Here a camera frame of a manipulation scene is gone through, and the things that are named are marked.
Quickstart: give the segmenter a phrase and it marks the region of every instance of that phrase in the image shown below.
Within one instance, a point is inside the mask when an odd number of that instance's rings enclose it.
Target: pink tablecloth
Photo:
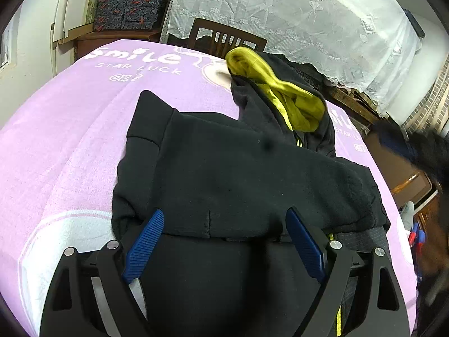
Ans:
[[[195,51],[117,41],[47,83],[0,131],[0,292],[32,336],[62,251],[98,249],[113,238],[116,166],[140,92],[151,90],[180,111],[237,118],[226,72],[223,60]],[[370,167],[379,185],[412,327],[416,278],[396,205],[348,116],[332,104],[329,111],[337,155]]]

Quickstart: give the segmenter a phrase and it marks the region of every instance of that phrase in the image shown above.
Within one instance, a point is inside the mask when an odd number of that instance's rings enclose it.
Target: chair backrest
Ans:
[[[212,39],[210,40],[208,53],[215,57],[224,58],[226,53],[235,47],[242,47],[244,42],[255,44],[254,50],[261,52],[267,44],[266,39],[257,35],[211,20],[196,18],[189,35],[187,45],[189,49],[195,49],[195,42],[200,28],[212,30]]]

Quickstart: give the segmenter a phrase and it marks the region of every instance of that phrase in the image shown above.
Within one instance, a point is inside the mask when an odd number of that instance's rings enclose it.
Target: dark blue object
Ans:
[[[285,217],[287,231],[298,251],[301,260],[310,277],[317,279],[319,283],[326,278],[325,258],[321,247],[314,241],[306,225],[300,220],[295,209],[287,210]]]
[[[164,214],[161,210],[156,210],[148,224],[139,234],[129,252],[126,254],[126,265],[125,270],[123,271],[123,278],[128,284],[142,275],[163,229]]]

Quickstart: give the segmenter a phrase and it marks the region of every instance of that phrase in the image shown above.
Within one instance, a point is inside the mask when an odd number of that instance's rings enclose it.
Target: bed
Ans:
[[[48,82],[0,131],[0,292],[31,336],[38,334],[62,251],[69,246],[95,250],[114,238],[116,166],[143,89],[181,111],[239,115],[223,60],[180,47],[119,40]],[[379,185],[391,220],[392,263],[412,328],[416,278],[396,205],[348,116],[328,105],[337,155],[370,167]]]
[[[197,17],[267,39],[265,51],[365,92],[381,116],[421,47],[396,0],[172,0],[163,31],[186,39]]]

